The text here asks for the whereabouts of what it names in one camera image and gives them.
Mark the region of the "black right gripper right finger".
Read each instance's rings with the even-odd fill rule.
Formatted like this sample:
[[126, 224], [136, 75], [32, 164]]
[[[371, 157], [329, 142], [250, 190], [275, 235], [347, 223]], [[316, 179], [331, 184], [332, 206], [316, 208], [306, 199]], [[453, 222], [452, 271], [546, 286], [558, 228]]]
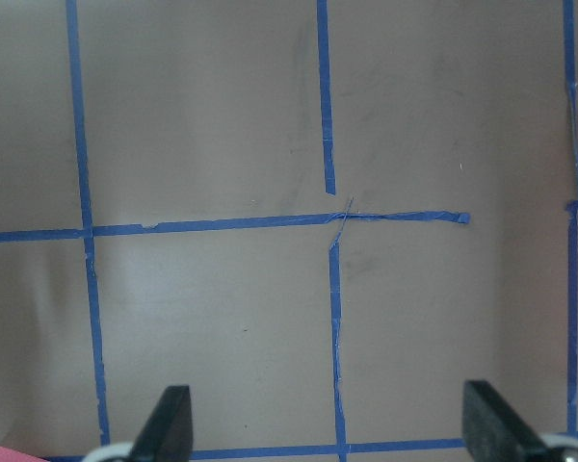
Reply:
[[477, 462], [552, 460], [548, 446], [485, 380], [463, 384], [462, 440]]

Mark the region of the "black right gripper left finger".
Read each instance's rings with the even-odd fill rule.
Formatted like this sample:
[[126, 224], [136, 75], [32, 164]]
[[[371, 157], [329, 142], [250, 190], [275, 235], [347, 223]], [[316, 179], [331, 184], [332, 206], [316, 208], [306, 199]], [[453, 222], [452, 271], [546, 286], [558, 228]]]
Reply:
[[129, 461], [187, 462], [194, 446], [188, 385], [165, 389], [128, 453]]

